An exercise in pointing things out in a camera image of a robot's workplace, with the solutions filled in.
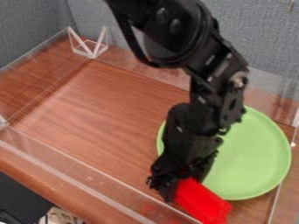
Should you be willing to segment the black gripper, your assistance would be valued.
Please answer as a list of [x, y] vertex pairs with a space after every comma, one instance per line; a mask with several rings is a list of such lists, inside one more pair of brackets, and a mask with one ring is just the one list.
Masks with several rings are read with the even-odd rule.
[[224, 139], [201, 135], [190, 127], [188, 103], [172, 107], [164, 126], [164, 153], [152, 166], [147, 184], [166, 203], [174, 202], [181, 179], [202, 182], [214, 165]]

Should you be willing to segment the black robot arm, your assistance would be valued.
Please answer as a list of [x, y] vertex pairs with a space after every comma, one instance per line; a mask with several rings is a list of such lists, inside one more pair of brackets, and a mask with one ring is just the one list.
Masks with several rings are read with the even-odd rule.
[[192, 77], [190, 100], [169, 111], [164, 154], [147, 179], [173, 201], [186, 179], [206, 179], [222, 136], [248, 112], [249, 63], [202, 0], [105, 1], [138, 59], [150, 67], [181, 68]]

